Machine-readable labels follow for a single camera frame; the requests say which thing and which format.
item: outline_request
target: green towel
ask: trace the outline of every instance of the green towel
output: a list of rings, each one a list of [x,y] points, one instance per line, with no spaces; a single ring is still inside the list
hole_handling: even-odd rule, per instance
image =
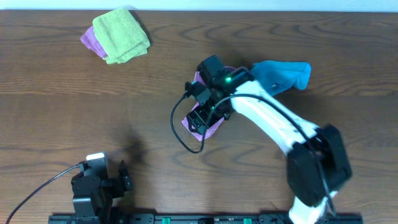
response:
[[[104,48],[106,63],[124,63],[148,53],[149,39],[127,9],[117,9],[93,20],[94,34]]]

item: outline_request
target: cable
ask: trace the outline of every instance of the cable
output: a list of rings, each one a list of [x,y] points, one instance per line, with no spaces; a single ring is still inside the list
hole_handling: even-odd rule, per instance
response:
[[[66,174],[67,172],[73,170],[74,168],[78,168],[79,165],[74,165],[73,167],[61,172],[60,174],[56,175],[55,177],[51,178],[50,180],[48,180],[46,183],[42,184],[40,187],[38,187],[35,191],[33,191],[27,198],[25,198],[25,200],[23,200],[15,209],[14,211],[11,212],[10,216],[8,216],[7,222],[6,224],[9,224],[11,221],[11,218],[15,215],[15,213],[18,211],[18,209],[20,209],[31,197],[33,197],[33,195],[35,195],[38,191],[40,191],[43,187],[45,187],[46,185],[48,185],[49,183],[53,182],[55,179],[57,179],[58,177],[62,176],[63,174]]]
[[[274,105],[273,103],[271,103],[270,101],[266,100],[265,98],[261,97],[261,96],[256,96],[256,95],[252,95],[252,94],[236,94],[236,95],[231,95],[231,96],[227,96],[225,98],[223,98],[222,100],[220,100],[219,102],[217,102],[217,104],[213,107],[213,109],[210,111],[209,117],[207,119],[207,126],[210,125],[210,120],[211,117],[213,116],[213,114],[215,113],[215,110],[217,109],[217,107],[219,107],[220,104],[222,104],[224,101],[226,100],[230,100],[232,98],[236,98],[236,97],[248,97],[248,98],[254,98],[257,100],[260,100],[266,104],[268,104],[270,107],[272,107],[273,109],[275,109],[278,113],[280,113],[280,115],[282,115],[284,118],[286,118],[287,121],[289,121],[293,127],[295,127],[297,129],[297,131],[303,136],[304,140],[308,143],[308,148],[310,149],[310,151],[312,152],[312,156],[315,157],[315,155],[317,154],[315,151],[314,146],[312,145],[310,138],[304,133],[304,131],[302,130],[301,126],[298,125],[289,115],[287,115],[284,111],[282,111],[280,108],[278,108],[276,105]],[[207,129],[205,128],[205,132],[202,135],[201,138],[201,150],[203,150],[203,146],[205,144],[205,135],[206,135],[206,131]],[[328,206],[330,208],[331,214],[334,218],[337,217],[336,214],[336,210],[335,210],[335,206],[333,204],[332,198],[330,197],[330,191],[329,191],[329,187],[328,184],[326,182],[326,177],[325,177],[325,171],[322,168],[322,165],[319,161],[319,159],[316,159],[317,162],[317,166],[318,166],[318,170],[320,173],[320,177],[322,180],[322,184],[323,184],[323,188],[325,189],[325,193],[326,193],[326,197],[328,199]]]
[[[175,137],[177,138],[177,140],[181,143],[181,145],[182,145],[186,150],[188,150],[188,151],[190,151],[190,152],[192,152],[192,153],[194,153],[194,154],[197,154],[197,153],[199,153],[199,152],[202,152],[203,148],[205,147],[205,142],[204,142],[204,141],[201,142],[201,145],[200,145],[199,150],[197,150],[197,151],[192,150],[191,148],[189,148],[189,147],[181,140],[181,138],[180,138],[180,136],[178,136],[177,132],[175,132],[174,124],[173,124],[173,117],[174,117],[174,111],[175,111],[175,109],[176,109],[176,108],[178,107],[178,105],[179,105],[184,99],[186,99],[187,97],[188,97],[187,92],[185,92],[184,95],[182,95],[181,99],[180,99],[180,100],[175,104],[175,106],[173,107],[172,114],[170,115],[170,125],[171,125],[171,127],[172,127],[172,131],[173,131],[173,133],[174,133],[174,136],[175,136]]]

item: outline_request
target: white backdrop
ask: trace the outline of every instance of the white backdrop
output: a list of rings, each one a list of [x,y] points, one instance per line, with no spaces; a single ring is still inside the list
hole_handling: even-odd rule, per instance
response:
[[[0,0],[0,9],[398,12],[398,0]]]

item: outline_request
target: black metal base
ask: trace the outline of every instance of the black metal base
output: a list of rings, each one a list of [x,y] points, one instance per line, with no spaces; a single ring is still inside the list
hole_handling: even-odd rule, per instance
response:
[[[122,215],[113,211],[109,224],[289,224],[287,212],[263,213],[260,215]],[[49,216],[49,224],[103,224],[95,218],[75,218],[73,215]],[[338,219],[327,217],[319,224],[363,224],[361,215],[339,214]]]

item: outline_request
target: stack of folded cloths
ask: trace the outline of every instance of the stack of folded cloths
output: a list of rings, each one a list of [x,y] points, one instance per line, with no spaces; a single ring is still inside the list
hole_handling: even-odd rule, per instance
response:
[[[93,20],[80,40],[106,63],[124,63],[148,53],[149,39],[127,9],[117,9]]]

